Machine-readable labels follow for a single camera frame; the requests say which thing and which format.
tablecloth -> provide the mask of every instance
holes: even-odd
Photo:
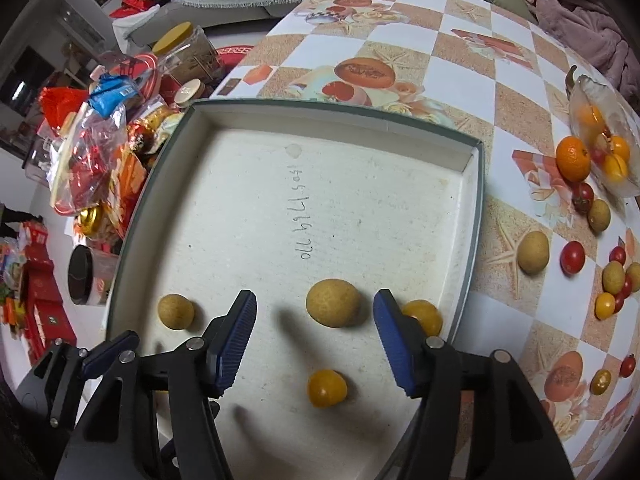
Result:
[[[466,132],[486,147],[486,207],[471,291],[455,346],[489,355],[509,351],[545,399],[545,383],[566,377],[555,366],[577,351],[582,374],[568,398],[548,400],[551,419],[579,480],[593,479],[622,439],[640,404],[640,372],[619,377],[640,351],[638,299],[604,320],[594,315],[602,269],[621,244],[640,261],[635,200],[614,200],[596,236],[571,205],[556,168],[555,146],[570,134],[565,75],[606,79],[578,54],[523,18],[482,0],[305,0],[242,60],[212,98],[299,98],[378,107]],[[640,121],[616,94],[638,138]],[[517,266],[522,237],[541,230],[550,263],[526,276]],[[581,272],[566,277],[559,253],[583,244]],[[613,380],[590,394],[600,368]],[[463,399],[452,478],[464,478],[473,403]]]

screw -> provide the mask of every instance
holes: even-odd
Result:
[[[503,365],[511,361],[511,355],[506,350],[496,350],[494,352],[494,359]]]
[[[120,354],[120,362],[123,364],[130,363],[136,358],[136,353],[133,350],[125,350]]]
[[[187,341],[189,350],[200,350],[204,346],[204,339],[201,337],[192,337]]]
[[[437,350],[438,348],[442,348],[444,346],[444,341],[436,335],[429,336],[425,343],[429,348],[433,348]]]

